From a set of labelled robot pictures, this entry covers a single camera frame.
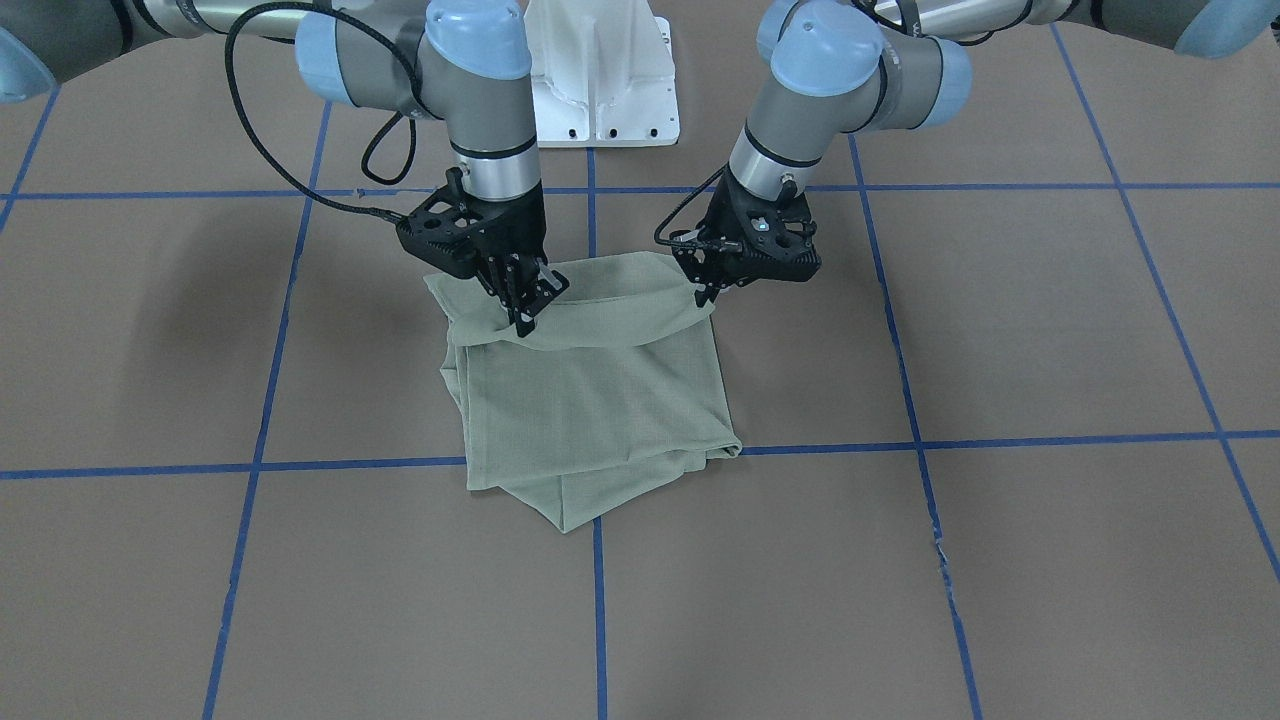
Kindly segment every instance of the white plastic bracket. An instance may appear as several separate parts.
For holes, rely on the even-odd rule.
[[[646,0],[530,0],[541,147],[646,147],[680,138],[671,24]]]

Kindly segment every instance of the light blue joint cap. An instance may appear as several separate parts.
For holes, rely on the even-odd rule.
[[[973,63],[969,61],[969,54],[950,40],[934,40],[942,50],[942,82],[938,86],[938,99],[933,101],[933,110],[916,126],[922,128],[941,126],[956,117],[973,92]]]
[[[791,15],[769,68],[787,90],[833,97],[876,74],[883,51],[884,35],[874,20],[837,0],[812,0]]]
[[[773,58],[773,49],[778,46],[782,36],[782,26],[787,23],[791,8],[800,4],[800,0],[773,0],[769,9],[760,18],[760,27],[755,31],[755,46],[760,50],[760,58],[768,63]]]
[[[0,27],[0,102],[22,102],[58,87],[49,67]]]
[[[355,105],[338,63],[337,20],[320,13],[307,13],[293,36],[293,56],[298,61],[298,74],[311,92],[333,102]]]
[[[431,0],[426,38],[442,58],[480,77],[520,79],[534,67],[513,0]]]
[[[1174,45],[1179,55],[1234,55],[1280,17],[1280,0],[1210,0]]]

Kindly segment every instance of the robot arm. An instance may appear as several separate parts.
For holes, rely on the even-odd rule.
[[[756,42],[769,76],[707,214],[692,231],[663,238],[668,217],[654,233],[698,286],[699,305],[756,279],[813,277],[822,260],[804,191],[822,154],[841,132],[915,129],[951,119],[969,96],[973,68],[964,47],[948,37],[983,36],[1021,22],[1068,20],[1181,54],[1219,58],[1243,49],[1280,13],[1280,0],[870,5],[776,0],[765,12]],[[904,15],[909,27],[902,27]]]
[[[520,6],[515,0],[348,0],[338,13],[332,4],[8,0],[0,4],[0,99],[24,100],[165,37],[250,33],[292,41],[303,79],[321,97],[411,120],[444,120],[457,158],[444,186],[408,217],[378,217],[396,223],[410,254],[454,277],[477,278],[518,334],[529,334],[534,316],[568,281],[547,266],[543,251],[547,220]]]

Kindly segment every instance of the cloth fold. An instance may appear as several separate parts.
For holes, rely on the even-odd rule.
[[[516,336],[475,281],[426,286],[449,318],[440,374],[462,414],[467,488],[500,487],[561,532],[737,456],[713,306],[657,252],[557,265],[570,288]]]

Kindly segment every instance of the green cloth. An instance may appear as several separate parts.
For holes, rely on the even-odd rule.
[[[462,413],[467,489],[500,487],[561,532],[742,447],[710,313],[676,261],[635,252],[557,265],[570,288],[516,337],[480,283],[426,286],[449,316],[440,368]]]

